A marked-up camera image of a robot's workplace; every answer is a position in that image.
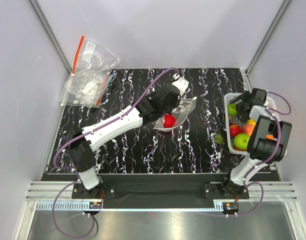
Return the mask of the green apple top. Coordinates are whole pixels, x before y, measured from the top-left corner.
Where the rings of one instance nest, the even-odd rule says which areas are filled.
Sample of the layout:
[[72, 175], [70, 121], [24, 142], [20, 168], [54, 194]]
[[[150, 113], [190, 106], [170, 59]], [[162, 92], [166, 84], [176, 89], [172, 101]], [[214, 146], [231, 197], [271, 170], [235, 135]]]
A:
[[228, 115], [229, 116], [236, 116], [237, 115], [237, 108], [236, 108], [235, 103], [228, 104], [227, 109], [228, 109]]

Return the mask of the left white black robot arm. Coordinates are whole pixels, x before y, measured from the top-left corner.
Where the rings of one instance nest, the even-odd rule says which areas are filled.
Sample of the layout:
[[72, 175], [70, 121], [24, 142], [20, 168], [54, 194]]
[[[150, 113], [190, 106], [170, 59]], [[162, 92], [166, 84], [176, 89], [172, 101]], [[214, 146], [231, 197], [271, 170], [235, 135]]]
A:
[[83, 192], [90, 198], [100, 194], [100, 183], [95, 165], [95, 151], [106, 142], [135, 128], [155, 122], [180, 105], [189, 81], [174, 76], [174, 82], [164, 85], [139, 99], [136, 106], [128, 106], [118, 114], [84, 128], [74, 129], [66, 152], [83, 184]]

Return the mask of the green apple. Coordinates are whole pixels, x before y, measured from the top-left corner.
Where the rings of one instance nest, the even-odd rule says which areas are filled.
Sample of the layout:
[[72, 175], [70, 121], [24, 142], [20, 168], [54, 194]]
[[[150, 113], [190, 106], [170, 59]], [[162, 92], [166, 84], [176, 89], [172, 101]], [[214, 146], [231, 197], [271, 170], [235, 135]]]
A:
[[250, 136], [245, 133], [240, 133], [234, 138], [234, 145], [240, 150], [246, 150]]
[[236, 116], [237, 115], [237, 108], [236, 108], [235, 103], [228, 104], [227, 109], [228, 109], [228, 115], [229, 116]]

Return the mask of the clear bag with white dots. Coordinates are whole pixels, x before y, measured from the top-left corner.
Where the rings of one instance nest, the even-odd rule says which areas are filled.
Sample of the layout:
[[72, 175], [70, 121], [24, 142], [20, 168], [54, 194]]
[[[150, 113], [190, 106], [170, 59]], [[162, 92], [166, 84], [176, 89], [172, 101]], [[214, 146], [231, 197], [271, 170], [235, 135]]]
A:
[[186, 121], [188, 116], [194, 111], [196, 107], [196, 101], [197, 101], [196, 96], [191, 99], [182, 98], [179, 102], [179, 105], [176, 108], [174, 108], [171, 113], [168, 113], [169, 115], [173, 115], [175, 117], [176, 119], [175, 125], [171, 128], [164, 128], [163, 126], [164, 116], [163, 116], [155, 122], [154, 129], [167, 133], [181, 126]]

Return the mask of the red yellow pomegranate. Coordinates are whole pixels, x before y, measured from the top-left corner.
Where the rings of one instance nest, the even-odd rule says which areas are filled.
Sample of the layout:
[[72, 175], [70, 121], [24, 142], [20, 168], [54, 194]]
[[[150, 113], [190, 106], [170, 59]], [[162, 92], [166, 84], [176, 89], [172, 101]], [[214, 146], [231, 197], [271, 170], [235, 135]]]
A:
[[243, 131], [242, 131], [242, 128], [240, 126], [233, 124], [229, 127], [229, 133], [230, 133], [230, 137], [234, 138], [237, 135], [243, 133]]

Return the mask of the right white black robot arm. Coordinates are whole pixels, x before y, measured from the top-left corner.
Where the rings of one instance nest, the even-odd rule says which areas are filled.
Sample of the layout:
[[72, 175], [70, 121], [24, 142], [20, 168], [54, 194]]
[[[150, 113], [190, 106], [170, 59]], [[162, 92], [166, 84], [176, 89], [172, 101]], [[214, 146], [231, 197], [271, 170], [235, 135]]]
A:
[[232, 199], [247, 192], [251, 178], [262, 168], [281, 161], [287, 152], [292, 124], [280, 120], [282, 112], [269, 106], [269, 94], [267, 90], [253, 88], [224, 96], [226, 114], [229, 104], [234, 104], [241, 122], [255, 121], [244, 148], [244, 159], [226, 175], [219, 187], [224, 198]]

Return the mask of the red apple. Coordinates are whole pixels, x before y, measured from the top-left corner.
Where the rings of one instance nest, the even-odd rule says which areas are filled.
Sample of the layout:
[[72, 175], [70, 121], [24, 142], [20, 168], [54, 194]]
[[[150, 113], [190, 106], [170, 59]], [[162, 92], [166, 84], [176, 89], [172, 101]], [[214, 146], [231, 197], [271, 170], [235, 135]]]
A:
[[164, 128], [172, 128], [175, 125], [176, 119], [171, 114], [166, 114], [164, 116]]

